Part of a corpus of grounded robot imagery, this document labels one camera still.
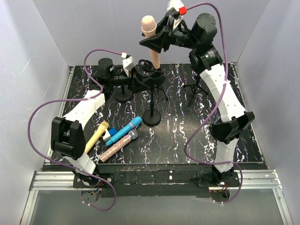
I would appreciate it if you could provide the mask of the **black tripod shock-mount stand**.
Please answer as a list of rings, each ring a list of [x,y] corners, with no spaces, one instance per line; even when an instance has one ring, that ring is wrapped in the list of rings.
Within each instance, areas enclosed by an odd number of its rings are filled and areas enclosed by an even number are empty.
[[[155,69],[153,63],[149,60],[140,59],[138,61],[138,65],[139,65],[139,67],[141,67],[141,69],[144,72],[147,72],[147,73],[153,73],[153,72],[156,72],[156,71],[161,71],[161,68]],[[166,101],[169,100],[169,98],[168,98],[167,94],[165,93],[162,85],[155,85],[155,88],[158,89],[158,90],[161,90],[164,93]]]

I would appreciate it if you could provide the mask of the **pink microphone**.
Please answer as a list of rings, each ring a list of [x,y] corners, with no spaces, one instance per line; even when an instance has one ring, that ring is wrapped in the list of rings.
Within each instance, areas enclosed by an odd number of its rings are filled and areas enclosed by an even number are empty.
[[[157,24],[151,15],[146,15],[141,21],[141,30],[146,38],[150,38],[156,34]],[[150,57],[155,69],[160,69],[160,54],[149,49]]]

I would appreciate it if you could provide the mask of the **black round-base mic stand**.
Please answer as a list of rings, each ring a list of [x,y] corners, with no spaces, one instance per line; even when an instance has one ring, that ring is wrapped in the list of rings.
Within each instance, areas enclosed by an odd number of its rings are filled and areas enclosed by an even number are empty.
[[[119,103],[125,103],[127,101],[130,101],[132,99],[132,97],[133,97],[133,94],[129,90],[126,90],[124,85],[118,87],[114,91],[114,98]]]

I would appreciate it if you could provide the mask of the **cyan blue microphone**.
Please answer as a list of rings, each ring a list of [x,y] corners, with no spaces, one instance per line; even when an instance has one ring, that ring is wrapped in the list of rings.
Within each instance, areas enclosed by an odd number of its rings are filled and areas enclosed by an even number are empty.
[[[105,144],[106,146],[110,146],[113,143],[116,143],[119,139],[125,136],[130,130],[138,127],[142,122],[142,118],[137,116],[133,118],[125,127],[123,127],[120,131],[118,131],[114,136],[112,136]]]

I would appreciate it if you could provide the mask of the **cream yellow microphone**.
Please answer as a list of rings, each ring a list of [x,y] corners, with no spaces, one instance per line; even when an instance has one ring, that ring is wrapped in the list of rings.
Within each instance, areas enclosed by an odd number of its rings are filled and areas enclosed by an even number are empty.
[[[103,121],[100,123],[93,136],[86,143],[85,150],[84,150],[86,154],[88,154],[88,152],[91,150],[94,144],[98,141],[98,139],[102,136],[102,134],[105,133],[105,131],[108,129],[108,127],[109,127],[108,122]]]

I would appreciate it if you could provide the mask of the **glitter rhinestone microphone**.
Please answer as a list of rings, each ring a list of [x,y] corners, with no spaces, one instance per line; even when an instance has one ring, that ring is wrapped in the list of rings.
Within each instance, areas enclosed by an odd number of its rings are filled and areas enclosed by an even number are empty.
[[[131,130],[127,135],[117,141],[112,147],[102,153],[99,159],[104,163],[114,154],[116,154],[119,150],[129,144],[132,140],[138,137],[138,132],[136,130]]]

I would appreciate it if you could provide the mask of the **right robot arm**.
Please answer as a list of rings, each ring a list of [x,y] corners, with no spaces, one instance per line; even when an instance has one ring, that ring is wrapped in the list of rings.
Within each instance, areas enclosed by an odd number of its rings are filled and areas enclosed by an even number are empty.
[[[156,68],[159,54],[167,51],[170,45],[191,49],[191,68],[205,82],[215,101],[219,102],[221,122],[210,127],[210,133],[217,141],[212,180],[215,185],[223,186],[233,176],[234,150],[238,139],[255,116],[253,112],[246,111],[225,77],[225,66],[212,44],[217,33],[214,16],[199,14],[192,29],[188,29],[184,21],[180,21],[177,27],[174,24],[175,20],[170,15],[165,15],[159,23],[151,15],[144,16],[141,30],[145,39],[140,41],[140,45],[154,54],[152,59]]]

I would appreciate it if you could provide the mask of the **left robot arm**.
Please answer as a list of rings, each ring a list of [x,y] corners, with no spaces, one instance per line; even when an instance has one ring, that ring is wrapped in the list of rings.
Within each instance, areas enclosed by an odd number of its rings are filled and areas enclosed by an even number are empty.
[[[95,79],[94,77],[92,78],[99,84],[104,84],[105,81],[112,81],[111,88],[113,90],[113,86],[115,86],[113,78],[115,72],[118,70],[122,72],[129,71],[115,67],[110,58],[102,58],[98,61],[97,72],[95,73],[97,76],[95,76]],[[86,173],[83,177],[83,181],[91,188],[99,184],[100,176],[94,172],[96,164],[90,159],[88,152],[103,133],[109,135],[109,124],[103,121],[88,143],[85,141],[83,130],[90,118],[105,104],[105,99],[109,98],[106,97],[105,94],[106,92],[100,94],[100,91],[97,89],[87,91],[85,98],[88,100],[80,101],[80,103],[64,117],[55,117],[52,121],[51,149],[68,160],[80,174]],[[118,141],[120,139],[126,140],[125,143],[127,143],[129,137],[136,137],[137,132],[135,132],[135,128],[138,127],[141,122],[142,118],[137,116],[114,136],[107,139],[106,144],[108,144],[108,146],[117,143],[109,150],[121,143],[121,141]]]

